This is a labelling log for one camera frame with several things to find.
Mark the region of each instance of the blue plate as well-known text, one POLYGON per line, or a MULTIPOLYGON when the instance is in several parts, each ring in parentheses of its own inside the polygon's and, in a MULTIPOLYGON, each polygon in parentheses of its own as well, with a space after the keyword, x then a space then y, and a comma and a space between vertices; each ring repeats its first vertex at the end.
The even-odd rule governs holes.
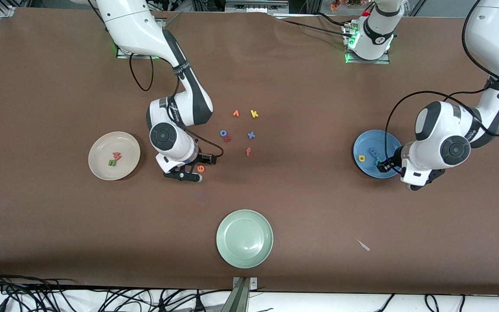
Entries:
MULTIPOLYGON (((376 167, 377 162, 386 160, 384 156, 384 133, 382 130, 369 130, 358 136, 354 142, 355 163, 367 175, 377 179, 388 179, 398 174, 394 170, 380 172, 376 167), (359 156, 365 156, 365 161, 360 161, 359 156)), ((388 157, 394 155, 396 149, 402 146, 400 141, 390 133, 386 142, 388 144, 388 157)))

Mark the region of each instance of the light green plate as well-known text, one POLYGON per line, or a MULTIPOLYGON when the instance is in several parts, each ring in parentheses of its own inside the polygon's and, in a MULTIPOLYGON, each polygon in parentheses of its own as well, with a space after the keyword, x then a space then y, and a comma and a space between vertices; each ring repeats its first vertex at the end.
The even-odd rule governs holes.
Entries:
POLYGON ((226 216, 217 231, 217 249, 228 264, 241 269, 260 265, 273 248, 273 229, 260 213, 243 209, 226 216))

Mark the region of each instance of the beige plate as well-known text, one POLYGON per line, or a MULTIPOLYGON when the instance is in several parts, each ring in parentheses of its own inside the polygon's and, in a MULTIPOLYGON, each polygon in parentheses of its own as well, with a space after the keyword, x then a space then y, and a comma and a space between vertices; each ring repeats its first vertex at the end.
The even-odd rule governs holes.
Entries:
POLYGON ((87 156, 87 164, 95 176, 103 180, 118 180, 128 176, 140 160, 140 144, 126 132, 111 132, 97 139, 87 156), (109 166, 113 153, 121 158, 115 166, 109 166))

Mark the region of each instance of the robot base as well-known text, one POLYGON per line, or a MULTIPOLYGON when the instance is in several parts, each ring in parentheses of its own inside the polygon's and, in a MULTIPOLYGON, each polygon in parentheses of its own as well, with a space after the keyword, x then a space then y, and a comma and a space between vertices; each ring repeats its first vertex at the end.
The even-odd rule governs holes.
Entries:
MULTIPOLYGON (((346 23, 342 26, 342 33, 355 35, 356 32, 356 23, 357 20, 352 20, 351 23, 346 23)), ((362 64, 390 64, 390 58, 388 56, 388 51, 384 52, 384 54, 375 60, 362 59, 355 52, 350 49, 349 44, 350 41, 354 40, 354 37, 344 37, 344 50, 345 50, 345 59, 346 63, 362 63, 362 64)))

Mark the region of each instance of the black cable on floor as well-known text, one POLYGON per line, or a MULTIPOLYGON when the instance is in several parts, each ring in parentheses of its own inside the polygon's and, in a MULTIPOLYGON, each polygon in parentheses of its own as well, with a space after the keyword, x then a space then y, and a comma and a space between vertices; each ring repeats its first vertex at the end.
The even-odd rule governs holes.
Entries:
POLYGON ((430 310, 430 312, 440 312, 440 309, 438 308, 438 302, 436 301, 436 298, 434 298, 433 295, 431 295, 431 294, 424 295, 424 304, 426 304, 426 307, 428 308, 428 310, 430 310), (435 306, 436 310, 432 310, 430 304, 428 303, 429 297, 432 298, 432 300, 434 301, 434 306, 435 306))
POLYGON ((461 304, 459 305, 459 312, 463 312, 464 304, 465 304, 465 295, 461 295, 461 304))
POLYGON ((379 310, 376 310, 376 312, 384 312, 384 310, 386 310, 386 307, 388 306, 392 298, 394 298, 394 296, 396 296, 396 294, 391 294, 390 297, 388 297, 388 299, 386 300, 386 302, 384 302, 384 306, 382 306, 382 308, 380 308, 379 310))

